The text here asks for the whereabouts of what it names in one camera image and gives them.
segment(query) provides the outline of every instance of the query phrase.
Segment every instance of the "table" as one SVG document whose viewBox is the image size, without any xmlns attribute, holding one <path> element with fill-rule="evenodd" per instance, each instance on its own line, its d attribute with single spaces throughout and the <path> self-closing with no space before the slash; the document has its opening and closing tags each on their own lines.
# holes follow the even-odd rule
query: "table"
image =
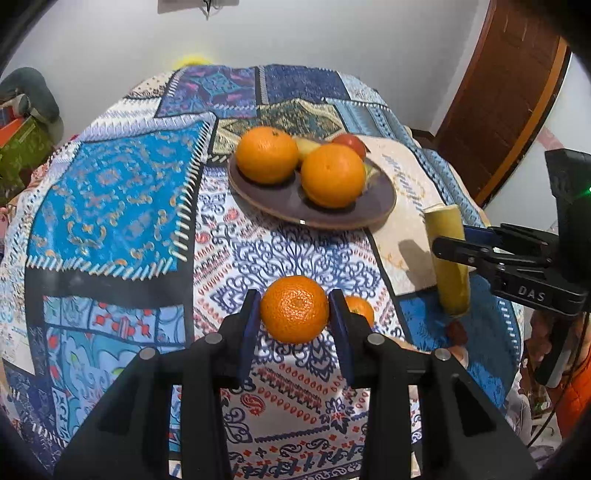
<svg viewBox="0 0 591 480">
<path fill-rule="evenodd" d="M 390 176 L 381 225 L 322 232 L 274 219 L 228 185 L 225 163 L 256 125 L 330 141 L 348 131 Z M 5 411 L 51 470 L 88 412 L 143 347 L 184 348 L 237 311 L 249 288 L 306 275 L 368 299 L 375 330 L 446 345 L 422 209 L 483 212 L 456 172 L 422 149 L 379 93 L 333 70 L 189 66 L 152 77 L 51 158 L 21 194 L 0 264 Z M 521 357 L 521 309 L 471 276 L 468 371 L 501 407 Z M 181 388 L 171 409 L 178 473 Z M 283 345 L 261 329 L 250 379 L 222 391 L 237 478 L 356 476 L 369 393 L 340 375 L 332 337 Z M 410 398 L 412 441 L 420 412 Z"/>
</svg>

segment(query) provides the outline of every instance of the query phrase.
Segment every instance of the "white wall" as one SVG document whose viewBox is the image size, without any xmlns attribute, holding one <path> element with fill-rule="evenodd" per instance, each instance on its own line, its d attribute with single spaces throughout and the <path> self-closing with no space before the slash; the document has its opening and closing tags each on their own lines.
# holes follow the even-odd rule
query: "white wall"
<svg viewBox="0 0 591 480">
<path fill-rule="evenodd" d="M 480 37 L 480 32 L 482 31 L 482 26 L 484 25 L 486 12 L 488 11 L 488 6 L 490 2 L 491 0 L 478 0 L 478 8 L 476 9 L 474 19 L 472 20 L 470 32 L 468 33 L 468 37 L 466 38 L 466 41 L 464 43 L 464 50 L 462 52 L 462 56 L 460 57 L 460 61 L 457 64 L 456 71 L 454 72 L 453 77 L 449 82 L 447 91 L 443 95 L 441 103 L 439 104 L 439 107 L 435 112 L 433 122 L 431 123 L 431 128 L 429 129 L 429 131 L 433 135 L 437 135 L 437 131 L 443 123 L 443 119 L 447 115 L 447 111 L 451 107 L 453 99 L 456 96 L 457 89 L 460 87 L 460 84 L 464 79 L 464 75 L 470 63 L 470 60 L 472 59 L 472 54 L 474 53 L 474 49 L 476 48 L 476 44 L 478 43 L 478 38 Z"/>
<path fill-rule="evenodd" d="M 570 60 L 564 83 L 544 126 L 564 147 L 591 153 L 591 81 L 575 56 Z M 544 152 L 538 136 L 486 207 L 485 212 L 493 225 L 503 222 L 547 230 L 556 221 L 556 203 L 550 191 Z"/>
<path fill-rule="evenodd" d="M 45 76 L 65 139 L 186 54 L 233 66 L 306 64 L 355 74 L 401 121 L 427 130 L 481 1 L 240 0 L 206 21 L 197 8 L 158 14 L 157 0 L 58 0 L 5 74 L 32 66 Z"/>
</svg>

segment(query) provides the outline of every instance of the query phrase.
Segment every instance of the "black cable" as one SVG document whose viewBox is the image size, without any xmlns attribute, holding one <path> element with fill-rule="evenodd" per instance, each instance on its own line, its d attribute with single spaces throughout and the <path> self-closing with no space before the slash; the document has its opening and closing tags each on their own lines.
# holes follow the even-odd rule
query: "black cable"
<svg viewBox="0 0 591 480">
<path fill-rule="evenodd" d="M 530 440 L 530 442 L 527 444 L 527 448 L 531 447 L 532 444 L 539 438 L 539 436 L 542 435 L 542 432 L 548 426 L 548 424 L 550 423 L 550 420 L 552 420 L 552 417 L 554 417 L 554 414 L 556 413 L 556 408 L 558 407 L 558 404 L 560 403 L 560 401 L 563 399 L 564 394 L 566 393 L 566 389 L 569 387 L 570 382 L 573 379 L 574 371 L 577 368 L 577 360 L 579 359 L 579 355 L 581 354 L 581 350 L 583 349 L 583 344 L 585 342 L 585 334 L 587 332 L 587 324 L 588 323 L 589 323 L 589 312 L 587 312 L 585 314 L 585 320 L 584 320 L 584 323 L 583 323 L 583 332 L 581 333 L 581 338 L 579 339 L 579 345 L 577 347 L 577 352 L 576 352 L 576 354 L 574 356 L 573 366 L 570 369 L 569 376 L 566 379 L 566 383 L 564 384 L 564 387 L 562 389 L 562 392 L 560 393 L 560 396 L 558 397 L 558 400 L 554 404 L 554 407 L 552 408 L 552 411 L 550 412 L 550 415 L 548 416 L 548 418 L 546 419 L 546 421 L 542 425 L 542 428 L 540 430 L 538 430 L 538 432 Z"/>
</svg>

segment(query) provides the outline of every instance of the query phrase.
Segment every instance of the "fruit plate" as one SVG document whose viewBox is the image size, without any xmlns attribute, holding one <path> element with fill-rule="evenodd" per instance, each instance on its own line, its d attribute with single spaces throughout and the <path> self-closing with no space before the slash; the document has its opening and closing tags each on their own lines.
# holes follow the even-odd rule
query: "fruit plate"
<svg viewBox="0 0 591 480">
<path fill-rule="evenodd" d="M 352 230 L 385 221 L 396 204 L 396 191 L 388 176 L 370 159 L 363 162 L 377 172 L 355 202 L 341 209 L 322 208 L 306 198 L 299 171 L 279 185 L 260 185 L 240 172 L 232 155 L 228 159 L 228 178 L 240 197 L 269 215 L 323 230 Z"/>
</svg>

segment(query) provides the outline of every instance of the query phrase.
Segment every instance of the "orange clothing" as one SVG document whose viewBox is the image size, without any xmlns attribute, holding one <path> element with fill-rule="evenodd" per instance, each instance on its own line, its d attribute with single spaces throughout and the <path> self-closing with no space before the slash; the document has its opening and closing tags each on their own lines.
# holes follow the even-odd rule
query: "orange clothing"
<svg viewBox="0 0 591 480">
<path fill-rule="evenodd" d="M 554 405 L 556 405 L 556 402 L 560 398 L 568 377 L 568 374 L 564 374 L 556 388 L 547 389 L 550 400 L 552 400 Z M 579 420 L 579 416 L 590 401 L 591 351 L 584 362 L 575 369 L 573 379 L 564 394 L 564 398 L 556 408 L 556 419 L 562 438 L 566 438 L 570 434 Z"/>
</svg>

